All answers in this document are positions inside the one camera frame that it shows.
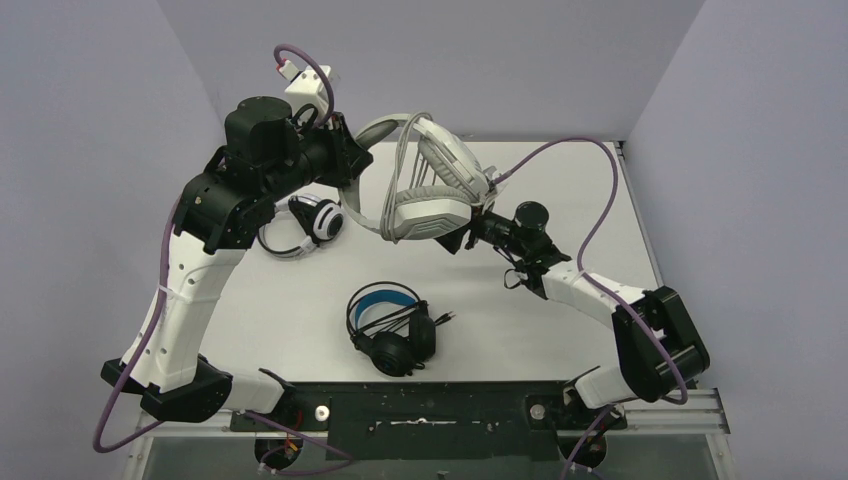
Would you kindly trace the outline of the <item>grey white headphones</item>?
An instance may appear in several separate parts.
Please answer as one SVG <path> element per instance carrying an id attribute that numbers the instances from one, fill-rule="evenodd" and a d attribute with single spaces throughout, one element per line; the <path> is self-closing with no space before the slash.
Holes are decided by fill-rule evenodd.
<path id="1" fill-rule="evenodd" d="M 369 150 L 400 131 L 393 170 L 377 220 L 362 214 L 360 181 L 338 190 L 341 206 L 383 240 L 429 240 L 468 225 L 498 195 L 497 169 L 483 168 L 458 136 L 427 112 L 392 114 L 363 127 L 355 140 Z"/>

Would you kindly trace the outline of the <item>white and black headphones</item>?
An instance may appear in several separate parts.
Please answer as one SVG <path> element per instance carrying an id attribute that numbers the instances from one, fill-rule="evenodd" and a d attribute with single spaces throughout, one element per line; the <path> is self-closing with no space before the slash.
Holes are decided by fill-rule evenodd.
<path id="1" fill-rule="evenodd" d="M 313 194 L 303 193 L 278 201 L 273 219 L 290 214 L 303 230 L 305 237 L 297 245 L 282 250 L 270 247 L 265 238 L 265 226 L 257 234 L 260 246 L 279 259 L 293 259 L 311 253 L 324 244 L 333 242 L 342 231 L 345 216 L 340 201 L 332 201 Z"/>

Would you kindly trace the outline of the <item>black headphones with blue band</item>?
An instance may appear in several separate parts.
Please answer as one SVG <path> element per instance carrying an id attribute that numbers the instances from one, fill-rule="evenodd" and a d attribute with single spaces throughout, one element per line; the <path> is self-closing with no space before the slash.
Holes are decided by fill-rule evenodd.
<path id="1" fill-rule="evenodd" d="M 360 287 L 345 309 L 345 326 L 355 350 L 382 374 L 402 378 L 425 368 L 436 353 L 440 321 L 429 303 L 395 281 Z"/>

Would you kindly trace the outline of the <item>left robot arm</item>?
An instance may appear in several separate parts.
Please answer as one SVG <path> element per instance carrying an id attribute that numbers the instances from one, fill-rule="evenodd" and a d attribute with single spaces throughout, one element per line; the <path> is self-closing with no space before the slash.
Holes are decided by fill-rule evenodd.
<path id="1" fill-rule="evenodd" d="M 268 96 L 241 101 L 224 121 L 224 143 L 184 187 L 167 222 L 160 279 L 132 346 L 101 375 L 137 395 L 159 421 L 200 423 L 220 410 L 249 410 L 273 427 L 295 416 L 296 400 L 266 371 L 215 367 L 201 354 L 223 290 L 274 217 L 278 201 L 313 183 L 344 187 L 372 162 L 343 114 L 310 127 Z"/>

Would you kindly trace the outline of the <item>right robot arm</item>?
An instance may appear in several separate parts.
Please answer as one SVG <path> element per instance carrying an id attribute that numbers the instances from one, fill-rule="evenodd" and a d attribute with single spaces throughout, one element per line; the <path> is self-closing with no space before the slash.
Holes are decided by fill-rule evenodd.
<path id="1" fill-rule="evenodd" d="M 633 287 L 590 273 L 556 247 L 546 232 L 549 218 L 542 204 L 527 201 L 511 218 L 477 212 L 468 225 L 437 241 L 452 254 L 479 241 L 490 244 L 511 264 L 519 285 L 612 331 L 616 364 L 580 375 L 572 383 L 574 392 L 562 400 L 571 424 L 588 426 L 603 406 L 631 399 L 682 402 L 687 383 L 706 371 L 711 359 L 678 292 L 668 286 Z"/>

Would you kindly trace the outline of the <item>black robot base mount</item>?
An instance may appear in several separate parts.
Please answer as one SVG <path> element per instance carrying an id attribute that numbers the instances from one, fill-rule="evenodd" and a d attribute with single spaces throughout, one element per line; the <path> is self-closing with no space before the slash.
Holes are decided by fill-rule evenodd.
<path id="1" fill-rule="evenodd" d="M 268 417 L 326 441 L 328 460 L 553 461 L 554 432 L 597 415 L 565 381 L 304 382 Z"/>

